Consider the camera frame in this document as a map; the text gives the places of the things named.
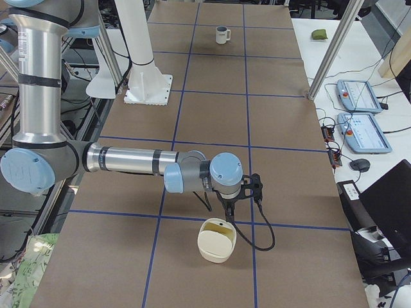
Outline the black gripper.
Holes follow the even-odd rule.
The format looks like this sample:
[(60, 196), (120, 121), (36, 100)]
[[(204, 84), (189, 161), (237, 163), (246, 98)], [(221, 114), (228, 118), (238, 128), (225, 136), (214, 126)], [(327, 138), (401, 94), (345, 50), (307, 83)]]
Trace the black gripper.
[(227, 222), (235, 221), (235, 203), (239, 200), (237, 196), (233, 198), (224, 198), (223, 194), (219, 191), (216, 192), (218, 200), (221, 202), (225, 211), (225, 220)]

